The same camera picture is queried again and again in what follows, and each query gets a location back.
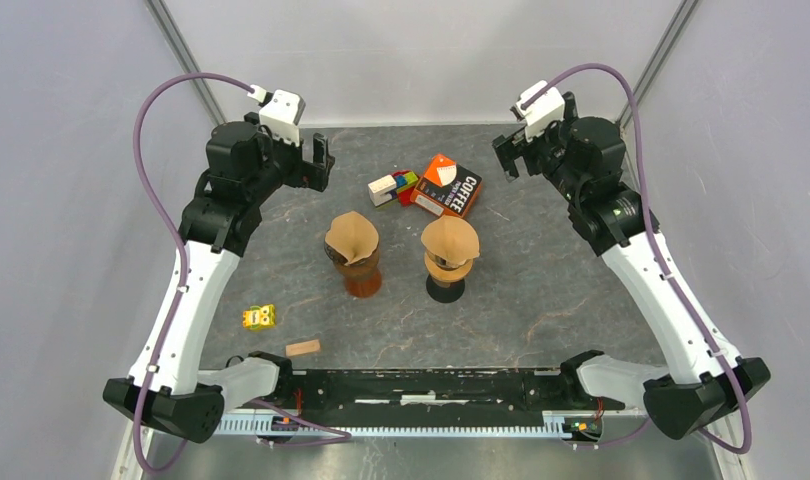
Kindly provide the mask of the orange filter box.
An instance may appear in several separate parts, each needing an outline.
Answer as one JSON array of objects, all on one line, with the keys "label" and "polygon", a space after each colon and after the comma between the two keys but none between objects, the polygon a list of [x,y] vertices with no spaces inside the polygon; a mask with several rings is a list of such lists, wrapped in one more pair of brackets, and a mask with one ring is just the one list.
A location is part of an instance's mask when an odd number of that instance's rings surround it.
[{"label": "orange filter box", "polygon": [[440,217],[464,218],[474,205],[483,178],[460,163],[435,155],[411,193],[412,203]]}]

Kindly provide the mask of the dark smoky glass dripper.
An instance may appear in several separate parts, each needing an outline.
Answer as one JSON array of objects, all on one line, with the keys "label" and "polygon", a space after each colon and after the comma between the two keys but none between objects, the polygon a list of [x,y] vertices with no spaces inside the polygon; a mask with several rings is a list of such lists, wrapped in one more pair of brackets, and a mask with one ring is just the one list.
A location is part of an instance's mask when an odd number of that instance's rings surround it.
[{"label": "dark smoky glass dripper", "polygon": [[328,244],[324,245],[324,251],[328,258],[332,261],[333,265],[337,268],[359,269],[370,268],[376,266],[379,261],[379,250],[375,249],[369,256],[357,259],[349,263],[345,256],[337,252],[333,247]]}]

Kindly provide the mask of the clear ribbed glass dripper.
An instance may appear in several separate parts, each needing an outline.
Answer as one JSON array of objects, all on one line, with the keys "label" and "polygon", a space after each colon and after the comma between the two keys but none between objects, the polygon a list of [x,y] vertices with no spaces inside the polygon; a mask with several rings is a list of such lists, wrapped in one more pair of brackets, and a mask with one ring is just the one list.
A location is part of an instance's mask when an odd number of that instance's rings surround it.
[{"label": "clear ribbed glass dripper", "polygon": [[453,261],[453,260],[445,259],[445,258],[440,257],[438,255],[432,254],[431,255],[431,261],[441,269],[444,269],[444,270],[456,270],[456,269],[462,268],[464,265],[466,265],[468,262],[470,262],[470,259],[465,259],[465,260],[462,260],[462,261]]}]

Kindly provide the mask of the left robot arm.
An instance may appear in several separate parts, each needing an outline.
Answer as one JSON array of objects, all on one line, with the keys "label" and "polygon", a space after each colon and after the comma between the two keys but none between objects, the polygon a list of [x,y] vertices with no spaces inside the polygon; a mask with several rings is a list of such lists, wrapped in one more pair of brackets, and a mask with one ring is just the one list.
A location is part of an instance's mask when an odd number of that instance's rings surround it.
[{"label": "left robot arm", "polygon": [[207,169],[182,212],[170,284],[149,339],[129,373],[107,381],[104,401],[145,426],[194,443],[208,440],[225,413],[261,398],[271,407],[295,394],[292,363],[253,352],[222,370],[200,367],[216,307],[261,223],[261,206],[279,188],[322,192],[335,158],[329,140],[312,137],[312,161],[300,143],[276,139],[252,116],[215,127]]}]

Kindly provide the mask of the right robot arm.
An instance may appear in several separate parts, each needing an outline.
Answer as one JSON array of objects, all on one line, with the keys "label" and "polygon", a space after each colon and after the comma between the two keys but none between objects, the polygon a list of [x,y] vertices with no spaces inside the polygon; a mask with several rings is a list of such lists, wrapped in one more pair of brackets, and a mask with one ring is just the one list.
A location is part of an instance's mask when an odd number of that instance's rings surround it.
[{"label": "right robot arm", "polygon": [[521,122],[493,149],[507,175],[548,180],[567,201],[575,232],[617,276],[640,309],[665,358],[661,367],[614,359],[598,350],[561,366],[561,400],[583,408],[596,397],[643,409],[678,440],[735,413],[770,378],[765,362],[746,358],[700,307],[688,308],[689,288],[674,289],[680,272],[656,219],[622,179],[626,146],[609,120],[580,116],[572,93],[535,85],[512,106]]}]

